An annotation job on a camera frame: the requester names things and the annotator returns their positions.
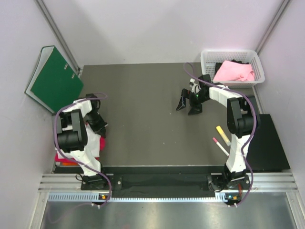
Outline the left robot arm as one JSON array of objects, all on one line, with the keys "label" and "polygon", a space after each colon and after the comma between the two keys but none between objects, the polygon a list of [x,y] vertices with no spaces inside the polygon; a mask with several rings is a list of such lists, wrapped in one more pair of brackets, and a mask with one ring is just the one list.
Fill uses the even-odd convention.
[{"label": "left robot arm", "polygon": [[109,184],[97,159],[108,125],[99,114],[100,106],[99,97],[87,94],[52,114],[55,148],[60,156],[83,170],[82,175],[75,176],[82,190],[101,190]]}]

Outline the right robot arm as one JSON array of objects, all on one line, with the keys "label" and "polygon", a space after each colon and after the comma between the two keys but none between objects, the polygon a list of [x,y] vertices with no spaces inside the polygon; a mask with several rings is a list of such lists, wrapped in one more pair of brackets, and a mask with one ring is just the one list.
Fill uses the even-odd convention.
[{"label": "right robot arm", "polygon": [[227,128],[231,133],[230,152],[221,177],[212,180],[211,185],[216,186],[218,191],[225,187],[235,188],[245,180],[248,147],[260,124],[255,98],[242,95],[221,83],[212,84],[208,74],[200,76],[198,83],[191,79],[189,86],[190,89],[182,89],[176,111],[184,109],[186,101],[189,101],[190,106],[188,115],[202,113],[203,103],[208,100],[216,101],[226,108]]}]

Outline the red t shirt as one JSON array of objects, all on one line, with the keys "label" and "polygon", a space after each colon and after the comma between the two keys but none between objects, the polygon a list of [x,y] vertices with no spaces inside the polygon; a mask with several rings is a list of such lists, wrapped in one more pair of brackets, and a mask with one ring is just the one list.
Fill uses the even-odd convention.
[{"label": "red t shirt", "polygon": [[105,147],[105,139],[101,137],[101,139],[100,139],[100,151],[102,151],[104,149],[104,147]]}]

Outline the orange cloth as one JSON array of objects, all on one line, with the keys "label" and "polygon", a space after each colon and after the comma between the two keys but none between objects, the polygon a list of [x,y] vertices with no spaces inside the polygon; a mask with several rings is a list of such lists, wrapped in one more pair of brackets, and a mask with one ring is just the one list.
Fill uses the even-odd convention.
[{"label": "orange cloth", "polygon": [[75,167],[75,166],[78,166],[78,164],[74,163],[74,162],[62,162],[61,165],[64,166],[64,167]]}]

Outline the white t shirt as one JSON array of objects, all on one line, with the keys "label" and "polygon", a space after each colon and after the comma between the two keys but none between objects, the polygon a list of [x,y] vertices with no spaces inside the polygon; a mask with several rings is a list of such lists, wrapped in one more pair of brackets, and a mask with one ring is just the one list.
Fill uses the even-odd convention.
[{"label": "white t shirt", "polygon": [[[89,126],[89,124],[85,125],[86,127],[86,132],[87,132],[87,136],[88,136],[88,143],[86,146],[87,150],[90,150],[90,152],[92,153],[92,155],[94,156],[94,158],[99,158],[100,155],[100,135],[96,134],[93,132],[93,130],[91,129],[91,127]],[[65,153],[63,152],[63,154],[67,157],[67,158],[71,158],[74,159],[70,153]],[[56,162],[64,162],[67,161],[66,158],[64,158],[58,151],[57,154],[55,156],[55,161]]]}]

